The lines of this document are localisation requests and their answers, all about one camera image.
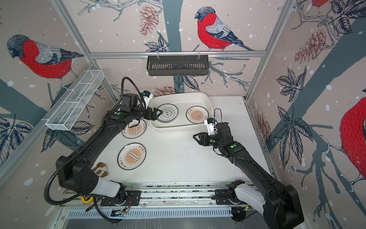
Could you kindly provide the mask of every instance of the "plate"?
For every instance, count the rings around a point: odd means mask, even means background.
[[[139,167],[145,160],[146,150],[140,143],[131,143],[121,149],[118,154],[118,165],[125,170]]]
[[[208,111],[204,107],[194,106],[187,110],[187,119],[194,124],[200,124],[208,118]]]
[[[122,135],[126,138],[133,139],[141,136],[146,130],[146,122],[140,119],[140,124],[134,126],[138,123],[137,120],[133,120],[126,126],[126,128],[122,131]]]
[[[158,109],[162,110],[161,115],[158,117],[159,122],[172,122],[178,115],[178,108],[173,104],[163,104]]]

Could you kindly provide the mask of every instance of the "white tabletop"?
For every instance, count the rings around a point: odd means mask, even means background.
[[[212,107],[220,108],[223,122],[228,122],[235,141],[240,142],[256,162],[269,172],[259,146],[249,114],[240,96],[209,97]],[[193,135],[207,132],[206,128],[170,133],[154,130],[146,121],[143,135],[127,139],[119,133],[102,151],[95,165],[104,162],[108,168],[106,179],[123,183],[216,184],[236,179],[249,181],[242,171],[210,146],[201,146]],[[133,170],[123,170],[117,163],[120,150],[127,144],[140,143],[146,148],[144,162]]]

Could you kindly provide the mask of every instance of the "black hanging basket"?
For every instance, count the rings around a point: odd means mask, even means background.
[[[207,75],[208,55],[149,56],[147,72],[158,75]]]

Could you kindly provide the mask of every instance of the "white mesh basket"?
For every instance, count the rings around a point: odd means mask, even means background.
[[[90,98],[104,79],[101,70],[88,70],[46,123],[52,130],[71,130]]]

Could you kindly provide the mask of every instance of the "bird head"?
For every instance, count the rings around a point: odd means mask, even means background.
[[[11,57],[15,58],[18,56],[20,58],[24,58],[23,45],[29,40],[30,39],[28,37],[21,34],[10,37],[6,45]]]
[[[205,6],[200,8],[197,13],[196,16],[194,17],[194,19],[198,19],[199,22],[202,22],[204,20],[204,18],[209,15],[209,14],[215,14],[215,10],[210,7],[210,6]]]

